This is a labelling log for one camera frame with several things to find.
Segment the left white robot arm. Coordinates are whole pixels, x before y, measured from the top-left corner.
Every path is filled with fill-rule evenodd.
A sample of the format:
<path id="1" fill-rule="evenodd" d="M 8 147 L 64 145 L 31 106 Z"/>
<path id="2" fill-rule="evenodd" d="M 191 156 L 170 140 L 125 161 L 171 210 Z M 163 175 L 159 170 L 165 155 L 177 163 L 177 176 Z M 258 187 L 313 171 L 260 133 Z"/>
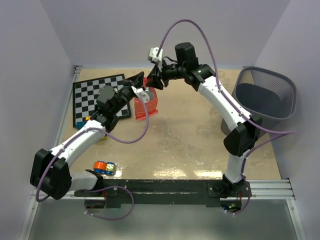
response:
<path id="1" fill-rule="evenodd" d="M 133 98 L 141 101 L 144 108 L 149 101 L 144 86 L 144 72 L 122 80 L 122 88 L 115 90 L 106 85 L 99 89 L 94 112 L 86 124 L 65 142 L 50 150 L 40 149 L 34 156 L 30 184 L 36 188 L 35 199 L 43 202 L 51 197 L 59 200 L 69 191 L 85 190 L 92 196 L 99 196 L 104 190 L 101 175 L 85 171 L 79 176 L 71 174 L 75 161 L 92 145 L 103 137 L 122 143 L 133 144 L 140 141 L 145 133 L 133 140 L 121 140 L 111 131 L 117 125 L 117 113 Z"/>

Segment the red plastic trash bag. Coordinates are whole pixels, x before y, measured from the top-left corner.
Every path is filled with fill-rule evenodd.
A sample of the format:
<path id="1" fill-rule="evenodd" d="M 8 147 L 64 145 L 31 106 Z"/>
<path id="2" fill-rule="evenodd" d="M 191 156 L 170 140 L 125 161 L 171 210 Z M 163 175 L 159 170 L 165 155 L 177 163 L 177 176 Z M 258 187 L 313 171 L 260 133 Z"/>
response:
<path id="1" fill-rule="evenodd" d="M 148 116 L 151 117 L 155 114 L 157 114 L 159 111 L 157 109 L 158 107 L 158 96 L 156 93 L 155 88 L 151 87 L 150 91 L 153 94 L 153 99 L 151 99 L 150 101 L 148 101 L 146 103 L 146 108 L 148 111 Z M 143 108 L 143 104 L 140 101 L 139 98 L 135 97 L 134 98 L 134 114 L 135 114 L 135 119 L 136 120 L 144 120 L 146 118 L 146 113 L 145 110 Z"/>

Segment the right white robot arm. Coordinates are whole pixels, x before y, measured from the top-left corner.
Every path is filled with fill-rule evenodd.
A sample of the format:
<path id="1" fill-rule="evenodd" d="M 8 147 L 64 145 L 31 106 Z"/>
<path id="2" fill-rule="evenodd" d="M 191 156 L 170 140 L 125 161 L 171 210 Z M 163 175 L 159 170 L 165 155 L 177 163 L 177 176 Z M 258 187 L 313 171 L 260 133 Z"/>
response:
<path id="1" fill-rule="evenodd" d="M 148 60 L 154 67 L 146 85 L 162 90 L 170 80 L 184 79 L 185 83 L 217 108 L 230 130 L 223 140 L 229 158 L 222 180 L 212 189 L 222 198 L 233 197 L 245 185 L 246 160 L 259 139 L 262 119 L 253 117 L 237 103 L 217 80 L 217 73 L 209 65 L 199 64 L 191 43 L 179 43 L 174 49 L 177 60 L 173 64 L 166 64 L 161 48 L 150 49 Z"/>

